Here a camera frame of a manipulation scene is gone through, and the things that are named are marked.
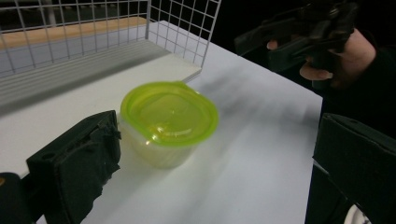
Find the food container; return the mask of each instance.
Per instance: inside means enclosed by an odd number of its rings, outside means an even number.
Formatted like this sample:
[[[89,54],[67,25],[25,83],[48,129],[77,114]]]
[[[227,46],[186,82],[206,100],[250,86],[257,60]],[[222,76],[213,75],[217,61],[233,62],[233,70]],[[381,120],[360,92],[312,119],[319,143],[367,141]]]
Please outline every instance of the food container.
[[[181,81],[152,82],[122,100],[122,137],[144,161],[157,168],[182,164],[219,122],[216,107]]]

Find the wooden shelf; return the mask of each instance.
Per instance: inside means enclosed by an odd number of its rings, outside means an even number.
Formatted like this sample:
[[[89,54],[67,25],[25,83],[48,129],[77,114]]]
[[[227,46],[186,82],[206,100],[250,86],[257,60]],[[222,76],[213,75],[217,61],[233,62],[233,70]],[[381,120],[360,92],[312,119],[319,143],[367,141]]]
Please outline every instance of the wooden shelf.
[[[0,49],[16,48],[28,44],[41,44],[49,41],[64,40],[66,38],[79,37],[84,35],[105,34],[106,32],[126,29],[145,25],[146,19],[140,17],[123,18],[119,20],[96,21],[82,24],[50,27],[47,29],[30,30],[26,32],[14,32],[2,34],[3,40],[0,40]]]

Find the black sleeve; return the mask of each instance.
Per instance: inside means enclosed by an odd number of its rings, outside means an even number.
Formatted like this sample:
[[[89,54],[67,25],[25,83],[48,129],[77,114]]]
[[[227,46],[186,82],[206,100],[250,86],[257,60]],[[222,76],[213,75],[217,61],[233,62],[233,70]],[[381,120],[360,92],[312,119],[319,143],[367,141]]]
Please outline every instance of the black sleeve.
[[[336,107],[338,114],[396,137],[396,47],[378,49],[375,60],[347,90],[318,94],[323,97],[323,113]]]

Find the wire grid rack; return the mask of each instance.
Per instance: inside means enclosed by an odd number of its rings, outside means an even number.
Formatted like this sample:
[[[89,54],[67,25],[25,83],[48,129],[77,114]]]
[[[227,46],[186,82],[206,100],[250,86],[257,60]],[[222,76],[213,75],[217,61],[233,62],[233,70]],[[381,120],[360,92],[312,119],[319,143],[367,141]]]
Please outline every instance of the wire grid rack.
[[[149,40],[203,66],[221,0],[1,0],[0,77]]]

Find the yellow-green lid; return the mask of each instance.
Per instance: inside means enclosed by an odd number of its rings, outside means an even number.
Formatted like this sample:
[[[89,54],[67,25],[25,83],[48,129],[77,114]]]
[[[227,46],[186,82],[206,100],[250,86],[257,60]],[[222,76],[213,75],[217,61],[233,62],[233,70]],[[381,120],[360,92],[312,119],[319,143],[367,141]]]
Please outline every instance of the yellow-green lid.
[[[148,141],[169,147],[197,144],[219,122],[216,107],[181,81],[152,82],[131,90],[120,113]]]

